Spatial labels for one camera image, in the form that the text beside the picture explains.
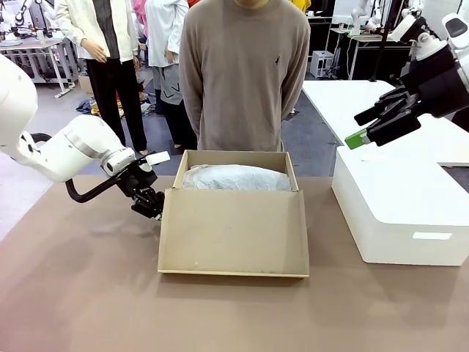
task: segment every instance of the green object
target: green object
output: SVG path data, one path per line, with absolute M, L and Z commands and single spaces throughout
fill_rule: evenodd
M 350 149 L 355 149 L 355 148 L 358 148 L 358 147 L 361 147 L 362 145 L 365 144 L 364 141 L 362 141 L 361 139 L 361 136 L 363 134 L 366 134 L 366 128 L 357 132 L 357 133 L 354 133 L 353 135 L 347 137 L 345 139 L 345 143 L 347 143 L 348 147 Z

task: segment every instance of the hand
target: hand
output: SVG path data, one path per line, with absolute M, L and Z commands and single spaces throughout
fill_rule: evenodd
M 166 44 L 164 49 L 164 57 L 166 57 L 166 60 L 168 60 L 169 64 L 172 64 L 176 60 L 176 55 L 176 53 L 168 50 L 168 45 Z
M 140 71 L 140 60 L 137 56 L 133 57 L 133 66 L 135 68 L 135 71 Z
M 102 62 L 102 63 L 108 61 L 106 54 L 104 54 L 104 49 L 101 48 L 95 42 L 92 42 L 91 40 L 84 38 L 81 41 L 80 45 L 83 46 L 86 49 L 86 51 L 88 51 L 89 54 L 96 59 L 96 61 Z

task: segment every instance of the box handle cutout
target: box handle cutout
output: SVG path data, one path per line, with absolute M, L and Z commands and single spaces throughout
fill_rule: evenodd
M 452 233 L 439 232 L 414 232 L 412 238 L 415 240 L 440 240 L 446 241 L 451 238 Z

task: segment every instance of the gray pants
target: gray pants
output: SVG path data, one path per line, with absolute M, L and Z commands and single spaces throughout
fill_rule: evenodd
M 156 90 L 161 90 L 161 100 L 179 105 L 182 101 L 182 92 L 179 80 L 179 65 L 167 67 L 153 67 L 153 84 Z

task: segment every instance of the pink garment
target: pink garment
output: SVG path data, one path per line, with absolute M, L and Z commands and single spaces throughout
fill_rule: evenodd
M 144 33 L 148 37 L 147 14 L 145 13 L 145 4 L 147 0 L 133 0 L 133 9 L 137 15 L 137 20 L 144 25 Z

